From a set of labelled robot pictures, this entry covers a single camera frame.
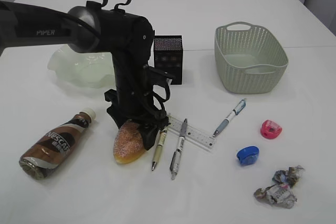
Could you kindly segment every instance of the pink pencil sharpener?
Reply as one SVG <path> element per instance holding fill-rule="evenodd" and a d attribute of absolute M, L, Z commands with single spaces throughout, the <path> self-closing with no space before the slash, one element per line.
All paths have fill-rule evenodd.
<path fill-rule="evenodd" d="M 266 120 L 260 129 L 262 136 L 267 139 L 275 139 L 281 131 L 281 126 L 271 120 Z"/>

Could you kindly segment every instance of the bottle label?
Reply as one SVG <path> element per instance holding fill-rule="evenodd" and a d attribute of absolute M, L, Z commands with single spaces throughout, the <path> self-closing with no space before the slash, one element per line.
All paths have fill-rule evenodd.
<path fill-rule="evenodd" d="M 56 168 L 74 150 L 88 127 L 89 119 L 77 114 L 69 122 L 45 134 L 21 158 L 41 168 Z"/>
<path fill-rule="evenodd" d="M 38 144 L 54 152 L 61 153 L 63 156 L 67 155 L 70 148 L 76 143 L 74 137 L 67 132 L 56 133 L 49 131 L 45 137 L 47 137 L 47 139 Z"/>

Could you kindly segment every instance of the ruler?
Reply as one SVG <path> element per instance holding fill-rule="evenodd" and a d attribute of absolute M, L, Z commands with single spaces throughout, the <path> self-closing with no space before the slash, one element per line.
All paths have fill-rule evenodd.
<path fill-rule="evenodd" d="M 168 131 L 179 135 L 183 122 L 170 115 L 169 123 Z M 211 151 L 216 143 L 216 140 L 210 134 L 190 126 L 189 123 L 185 139 L 206 151 Z"/>

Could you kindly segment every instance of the bread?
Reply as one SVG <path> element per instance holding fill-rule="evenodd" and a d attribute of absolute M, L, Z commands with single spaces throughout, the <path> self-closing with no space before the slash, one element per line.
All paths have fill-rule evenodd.
<path fill-rule="evenodd" d="M 142 137 L 138 131 L 139 124 L 126 121 L 119 129 L 113 146 L 114 159 L 119 164 L 137 160 L 145 153 Z"/>

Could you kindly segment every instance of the robotic arm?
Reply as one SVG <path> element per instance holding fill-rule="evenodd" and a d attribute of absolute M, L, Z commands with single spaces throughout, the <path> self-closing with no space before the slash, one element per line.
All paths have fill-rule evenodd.
<path fill-rule="evenodd" d="M 105 100 L 112 102 L 107 112 L 119 128 L 128 119 L 138 122 L 149 150 L 158 130 L 169 123 L 163 103 L 170 98 L 167 81 L 173 76 L 148 65 L 154 30 L 146 18 L 119 9 L 130 2 L 104 10 L 108 0 L 87 1 L 86 7 L 76 6 L 66 14 L 0 1 L 0 55 L 6 47 L 51 44 L 69 44 L 76 52 L 111 52 L 117 90 L 105 93 Z M 165 99 L 153 91 L 154 85 L 165 88 Z"/>

